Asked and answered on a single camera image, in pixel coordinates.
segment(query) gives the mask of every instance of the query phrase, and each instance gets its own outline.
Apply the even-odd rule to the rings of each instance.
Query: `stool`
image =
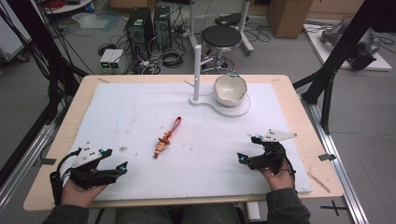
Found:
[[[206,57],[213,58],[214,63],[207,63],[211,64],[212,67],[204,69],[204,73],[210,70],[216,70],[218,74],[222,74],[222,71],[234,72],[233,62],[223,57],[222,52],[237,49],[239,47],[242,36],[237,30],[226,25],[209,26],[202,31],[201,40],[204,46],[216,51],[216,57]]]

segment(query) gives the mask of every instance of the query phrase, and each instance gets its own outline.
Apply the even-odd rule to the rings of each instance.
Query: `gray floor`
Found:
[[[62,27],[77,29],[70,22],[70,15],[60,18]],[[101,73],[100,57],[97,49],[108,43],[111,36],[121,34],[124,21],[118,17],[105,15],[113,27],[105,30],[76,30],[66,36],[84,62],[96,73]],[[205,26],[214,24],[214,17],[206,19]],[[266,25],[265,18],[252,18]],[[202,27],[203,20],[197,20]],[[270,42],[254,41],[255,51],[247,56],[240,49],[227,53],[236,64],[239,74],[283,74],[292,82],[300,80],[314,72],[321,63],[305,34],[297,39],[274,38]],[[178,69],[164,68],[161,74],[192,74],[193,51],[188,41],[188,50],[183,57],[184,64]],[[396,51],[396,46],[388,47]],[[396,67],[396,55],[385,49],[379,54]],[[83,63],[72,54],[74,63],[86,69]],[[1,68],[0,75],[0,165],[3,166],[12,151],[28,132],[48,102],[48,81],[42,77],[34,62],[12,62]],[[371,223],[396,222],[396,70],[390,72],[338,71],[333,86],[330,131],[332,139],[340,153],[349,178],[356,190],[364,212]],[[307,87],[297,90],[302,93]],[[26,212],[22,205],[38,171],[32,167],[28,176],[19,186],[17,193],[0,215],[0,223],[40,222],[47,212]],[[312,223],[352,223],[348,211],[339,210],[339,216],[332,209],[321,206],[345,207],[343,198],[304,200],[312,213]],[[262,218],[265,218],[265,203],[260,203]],[[97,211],[92,211],[91,222]],[[111,223],[114,210],[107,209],[101,223]]]

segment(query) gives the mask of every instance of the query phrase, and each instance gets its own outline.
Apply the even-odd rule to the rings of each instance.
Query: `hand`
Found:
[[[107,185],[103,185],[92,189],[83,189],[69,179],[62,191],[61,204],[88,208],[93,202],[93,199],[95,199],[106,187]]]
[[[293,179],[289,173],[289,166],[283,161],[280,166],[280,171],[276,175],[273,175],[271,168],[262,169],[260,173],[267,179],[268,184],[272,191],[278,189],[292,189]]]

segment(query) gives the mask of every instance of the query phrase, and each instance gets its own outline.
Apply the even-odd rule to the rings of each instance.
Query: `metal bowl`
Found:
[[[239,105],[248,91],[247,83],[238,75],[222,75],[213,85],[216,100],[222,105]]]

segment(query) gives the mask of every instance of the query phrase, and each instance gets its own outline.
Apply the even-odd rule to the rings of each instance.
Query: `toy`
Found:
[[[175,120],[174,126],[172,127],[172,130],[165,132],[163,138],[158,138],[158,140],[160,140],[157,143],[157,147],[155,148],[154,151],[154,158],[157,159],[158,155],[160,155],[160,153],[162,151],[164,151],[166,149],[167,146],[169,146],[171,144],[171,137],[172,137],[172,133],[175,130],[175,128],[180,124],[181,122],[181,117],[177,117],[177,119]]]

